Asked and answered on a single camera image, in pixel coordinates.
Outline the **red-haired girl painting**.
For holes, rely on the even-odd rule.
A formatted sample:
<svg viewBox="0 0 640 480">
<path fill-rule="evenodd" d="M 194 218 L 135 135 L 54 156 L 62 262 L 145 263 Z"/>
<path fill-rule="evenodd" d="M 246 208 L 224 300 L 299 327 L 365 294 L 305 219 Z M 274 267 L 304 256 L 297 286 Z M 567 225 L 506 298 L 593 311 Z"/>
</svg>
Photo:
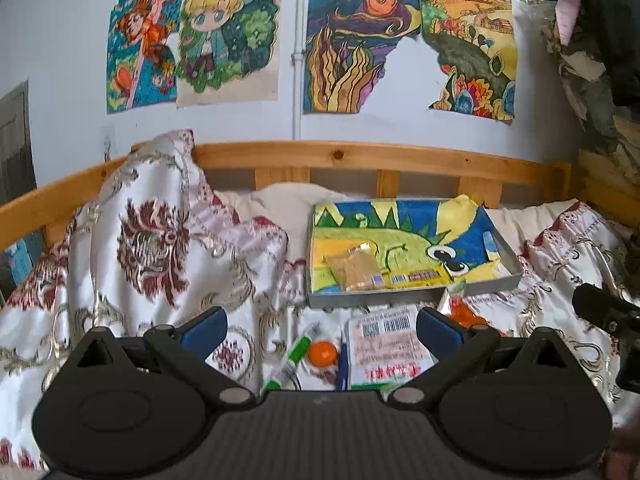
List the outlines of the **red-haired girl painting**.
<svg viewBox="0 0 640 480">
<path fill-rule="evenodd" d="M 168 44 L 178 32 L 182 0 L 118 0 L 111 10 L 105 102 L 116 114 L 177 99 L 176 61 Z"/>
</svg>

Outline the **white red-text snack packet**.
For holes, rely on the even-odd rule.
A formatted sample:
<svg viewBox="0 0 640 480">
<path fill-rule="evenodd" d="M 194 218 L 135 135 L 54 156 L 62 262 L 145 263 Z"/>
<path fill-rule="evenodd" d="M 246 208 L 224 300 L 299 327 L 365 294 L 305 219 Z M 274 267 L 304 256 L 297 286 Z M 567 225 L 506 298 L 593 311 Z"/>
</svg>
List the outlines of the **white red-text snack packet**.
<svg viewBox="0 0 640 480">
<path fill-rule="evenodd" d="M 414 304 L 351 318 L 344 326 L 346 389 L 389 393 L 431 368 L 434 358 L 416 333 Z"/>
</svg>

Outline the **swirly sun painting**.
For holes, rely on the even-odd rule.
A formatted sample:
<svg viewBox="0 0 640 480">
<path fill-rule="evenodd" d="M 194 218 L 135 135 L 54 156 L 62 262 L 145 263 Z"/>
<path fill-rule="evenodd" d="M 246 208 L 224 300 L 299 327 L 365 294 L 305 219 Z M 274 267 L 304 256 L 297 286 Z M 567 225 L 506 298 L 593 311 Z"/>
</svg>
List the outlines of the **swirly sun painting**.
<svg viewBox="0 0 640 480">
<path fill-rule="evenodd" d="M 420 0 L 307 0 L 306 114 L 357 114 L 390 52 L 419 35 Z"/>
</svg>

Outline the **orange round candy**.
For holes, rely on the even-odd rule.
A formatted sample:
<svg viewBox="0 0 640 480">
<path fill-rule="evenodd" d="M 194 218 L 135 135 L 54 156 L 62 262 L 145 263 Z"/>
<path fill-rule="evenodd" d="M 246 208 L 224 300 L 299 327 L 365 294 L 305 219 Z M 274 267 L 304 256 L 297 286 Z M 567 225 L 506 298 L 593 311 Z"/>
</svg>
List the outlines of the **orange round candy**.
<svg viewBox="0 0 640 480">
<path fill-rule="evenodd" d="M 314 367 L 330 367 L 337 363 L 338 351 L 331 341 L 319 340 L 310 345 L 307 359 Z"/>
</svg>

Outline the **wooden bed headboard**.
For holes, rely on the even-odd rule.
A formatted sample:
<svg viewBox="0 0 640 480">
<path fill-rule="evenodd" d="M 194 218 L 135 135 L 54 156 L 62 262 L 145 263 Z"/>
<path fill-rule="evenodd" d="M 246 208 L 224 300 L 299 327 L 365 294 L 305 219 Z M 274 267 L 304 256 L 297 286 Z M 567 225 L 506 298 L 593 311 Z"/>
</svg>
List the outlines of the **wooden bed headboard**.
<svg viewBox="0 0 640 480">
<path fill-rule="evenodd" d="M 315 169 L 362 170 L 375 172 L 376 196 L 394 198 L 401 175 L 408 172 L 455 178 L 458 192 L 490 208 L 499 205 L 505 185 L 515 184 L 536 188 L 548 202 L 578 198 L 626 226 L 639 224 L 638 191 L 618 182 L 611 164 L 595 154 L 582 154 L 576 165 L 545 165 L 446 148 L 302 140 L 198 144 L 192 154 L 205 170 L 250 170 L 256 188 L 307 183 Z M 123 162 L 121 158 L 104 162 L 3 205 L 2 247 L 34 231 L 43 232 L 47 244 L 54 243 L 74 210 L 92 200 Z"/>
</svg>

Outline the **clear bag of puffed snack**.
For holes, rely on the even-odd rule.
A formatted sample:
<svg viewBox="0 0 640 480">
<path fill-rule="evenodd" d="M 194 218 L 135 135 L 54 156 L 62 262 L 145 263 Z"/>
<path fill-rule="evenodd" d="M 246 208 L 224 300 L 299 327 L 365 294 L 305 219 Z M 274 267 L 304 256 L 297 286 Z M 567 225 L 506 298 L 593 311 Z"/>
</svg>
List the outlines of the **clear bag of puffed snack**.
<svg viewBox="0 0 640 480">
<path fill-rule="evenodd" d="M 384 278 L 368 243 L 324 257 L 342 292 L 382 288 Z"/>
</svg>

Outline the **yellow snack bar pack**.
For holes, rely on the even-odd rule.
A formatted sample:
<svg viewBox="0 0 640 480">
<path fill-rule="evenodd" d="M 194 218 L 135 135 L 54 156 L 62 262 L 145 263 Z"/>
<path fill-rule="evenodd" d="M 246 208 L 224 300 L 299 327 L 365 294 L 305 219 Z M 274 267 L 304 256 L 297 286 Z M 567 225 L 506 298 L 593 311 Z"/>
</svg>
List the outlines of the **yellow snack bar pack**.
<svg viewBox="0 0 640 480">
<path fill-rule="evenodd" d="M 451 283 L 448 272 L 442 266 L 422 270 L 398 270 L 383 276 L 389 289 L 429 288 L 445 286 Z"/>
</svg>

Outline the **orange snack packet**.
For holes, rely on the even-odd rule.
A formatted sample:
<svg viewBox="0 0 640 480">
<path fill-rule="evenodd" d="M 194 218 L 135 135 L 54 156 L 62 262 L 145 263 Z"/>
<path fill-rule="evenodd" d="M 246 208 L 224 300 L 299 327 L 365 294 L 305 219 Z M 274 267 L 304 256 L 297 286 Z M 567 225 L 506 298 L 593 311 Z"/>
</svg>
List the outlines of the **orange snack packet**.
<svg viewBox="0 0 640 480">
<path fill-rule="evenodd" d="M 494 327 L 486 318 L 476 314 L 466 302 L 466 286 L 468 284 L 465 278 L 447 285 L 439 299 L 437 311 L 464 328 Z"/>
</svg>

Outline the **landscape painting on wall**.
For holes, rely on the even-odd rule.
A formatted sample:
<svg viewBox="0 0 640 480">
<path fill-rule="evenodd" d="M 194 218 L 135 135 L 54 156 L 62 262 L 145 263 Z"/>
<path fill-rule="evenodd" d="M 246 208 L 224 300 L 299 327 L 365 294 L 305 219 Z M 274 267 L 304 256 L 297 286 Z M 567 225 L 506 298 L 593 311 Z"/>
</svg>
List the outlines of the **landscape painting on wall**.
<svg viewBox="0 0 640 480">
<path fill-rule="evenodd" d="M 446 76 L 430 107 L 512 122 L 518 48 L 512 0 L 421 0 L 422 36 Z"/>
</svg>

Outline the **white pillow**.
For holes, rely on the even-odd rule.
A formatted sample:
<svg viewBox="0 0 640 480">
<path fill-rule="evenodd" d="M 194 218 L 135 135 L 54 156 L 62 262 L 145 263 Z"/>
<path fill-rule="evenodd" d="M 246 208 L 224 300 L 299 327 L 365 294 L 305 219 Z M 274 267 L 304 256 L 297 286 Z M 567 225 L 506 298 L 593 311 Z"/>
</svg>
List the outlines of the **white pillow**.
<svg viewBox="0 0 640 480">
<path fill-rule="evenodd" d="M 257 192 L 215 191 L 214 203 L 233 210 L 240 221 L 264 217 L 288 236 L 285 259 L 293 263 L 307 253 L 307 226 L 315 203 L 337 202 L 346 196 L 316 184 L 279 183 Z M 528 240 L 534 240 L 576 200 L 545 203 L 523 209 L 489 209 L 488 216 L 517 255 Z"/>
</svg>

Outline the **white floral embroidered blanket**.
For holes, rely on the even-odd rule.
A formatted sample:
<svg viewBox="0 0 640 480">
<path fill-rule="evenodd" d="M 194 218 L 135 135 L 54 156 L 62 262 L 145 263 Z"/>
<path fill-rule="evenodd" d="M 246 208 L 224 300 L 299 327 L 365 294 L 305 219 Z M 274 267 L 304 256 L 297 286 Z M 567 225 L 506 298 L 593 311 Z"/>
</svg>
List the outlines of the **white floral embroidered blanket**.
<svg viewBox="0 0 640 480">
<path fill-rule="evenodd" d="M 214 203 L 188 130 L 131 155 L 79 207 L 1 309 L 1 474 L 42 471 L 32 413 L 81 337 L 98 326 L 140 336 L 211 307 L 229 333 L 209 365 L 250 390 L 265 385 L 298 335 L 319 323 L 339 342 L 370 308 L 309 307 L 303 259 L 285 259 L 285 232 L 264 217 L 240 221 Z M 590 283 L 628 295 L 639 259 L 629 233 L 578 202 L 528 240 L 516 289 L 466 300 L 506 336 L 550 326 L 602 394 L 618 428 L 637 428 L 639 398 L 616 385 L 616 340 L 576 316 L 570 300 Z"/>
</svg>

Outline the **green white tube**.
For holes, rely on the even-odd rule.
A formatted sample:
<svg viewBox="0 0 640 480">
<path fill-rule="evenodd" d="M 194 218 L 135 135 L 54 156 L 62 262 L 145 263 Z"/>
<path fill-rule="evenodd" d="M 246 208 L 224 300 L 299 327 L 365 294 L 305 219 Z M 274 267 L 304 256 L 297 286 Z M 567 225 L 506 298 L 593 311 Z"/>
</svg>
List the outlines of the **green white tube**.
<svg viewBox="0 0 640 480">
<path fill-rule="evenodd" d="M 303 358 L 307 355 L 311 345 L 320 334 L 321 326 L 319 323 L 314 323 L 311 324 L 311 326 L 308 326 L 296 339 L 293 347 L 288 350 L 283 361 L 271 372 L 265 385 L 262 387 L 262 392 L 268 390 L 281 390 L 292 382 L 296 375 L 299 363 L 303 361 Z"/>
</svg>

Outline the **blond boy painting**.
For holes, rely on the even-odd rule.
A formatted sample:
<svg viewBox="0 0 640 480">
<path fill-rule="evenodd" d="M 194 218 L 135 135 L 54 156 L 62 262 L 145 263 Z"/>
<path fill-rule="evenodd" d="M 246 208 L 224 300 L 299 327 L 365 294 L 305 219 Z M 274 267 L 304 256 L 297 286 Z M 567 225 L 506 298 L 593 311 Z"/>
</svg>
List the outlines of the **blond boy painting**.
<svg viewBox="0 0 640 480">
<path fill-rule="evenodd" d="M 177 105 L 275 101 L 280 0 L 182 0 Z"/>
</svg>

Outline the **tray with dinosaur painting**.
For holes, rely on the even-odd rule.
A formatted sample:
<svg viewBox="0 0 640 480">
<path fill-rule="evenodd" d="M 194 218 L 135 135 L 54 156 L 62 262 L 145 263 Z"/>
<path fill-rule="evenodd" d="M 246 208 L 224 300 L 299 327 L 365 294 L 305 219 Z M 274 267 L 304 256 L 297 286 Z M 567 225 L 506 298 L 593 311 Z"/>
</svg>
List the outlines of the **tray with dinosaur painting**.
<svg viewBox="0 0 640 480">
<path fill-rule="evenodd" d="M 324 260 L 368 243 L 382 275 L 442 266 L 466 294 L 518 286 L 523 267 L 485 208 L 469 196 L 449 200 L 348 200 L 318 203 L 308 231 L 308 300 L 316 309 L 436 300 L 446 286 L 342 292 Z"/>
</svg>

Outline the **white wall pipe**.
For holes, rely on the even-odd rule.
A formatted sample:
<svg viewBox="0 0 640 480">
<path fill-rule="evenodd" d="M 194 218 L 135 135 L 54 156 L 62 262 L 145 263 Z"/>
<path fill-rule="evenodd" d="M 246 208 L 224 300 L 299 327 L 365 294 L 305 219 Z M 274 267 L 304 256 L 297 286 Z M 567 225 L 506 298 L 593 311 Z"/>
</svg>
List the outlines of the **white wall pipe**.
<svg viewBox="0 0 640 480">
<path fill-rule="evenodd" d="M 293 139 L 302 138 L 306 0 L 296 0 L 293 64 Z"/>
</svg>

